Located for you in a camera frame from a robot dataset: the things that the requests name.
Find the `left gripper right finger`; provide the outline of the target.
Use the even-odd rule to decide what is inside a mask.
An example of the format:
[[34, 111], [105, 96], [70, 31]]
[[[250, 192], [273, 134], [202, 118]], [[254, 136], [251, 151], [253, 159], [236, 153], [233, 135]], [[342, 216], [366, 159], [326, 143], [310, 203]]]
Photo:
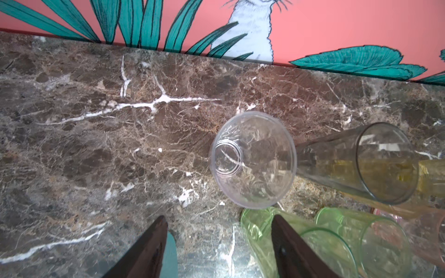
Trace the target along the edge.
[[280, 215], [273, 218], [271, 238], [281, 278], [338, 277]]

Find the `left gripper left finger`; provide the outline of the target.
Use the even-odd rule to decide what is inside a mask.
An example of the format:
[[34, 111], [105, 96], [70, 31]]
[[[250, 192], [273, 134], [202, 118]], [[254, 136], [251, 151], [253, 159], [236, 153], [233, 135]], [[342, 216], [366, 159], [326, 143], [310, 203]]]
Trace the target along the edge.
[[168, 237], [168, 223], [161, 215], [103, 278], [158, 278]]

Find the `clear short glass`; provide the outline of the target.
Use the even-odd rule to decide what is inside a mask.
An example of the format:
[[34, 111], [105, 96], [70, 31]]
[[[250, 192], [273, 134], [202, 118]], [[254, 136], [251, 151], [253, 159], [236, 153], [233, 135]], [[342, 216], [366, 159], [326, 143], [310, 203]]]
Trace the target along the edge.
[[277, 118], [243, 112], [226, 122], [209, 151], [212, 175], [224, 194], [249, 209], [276, 204], [290, 190], [297, 152], [290, 133]]

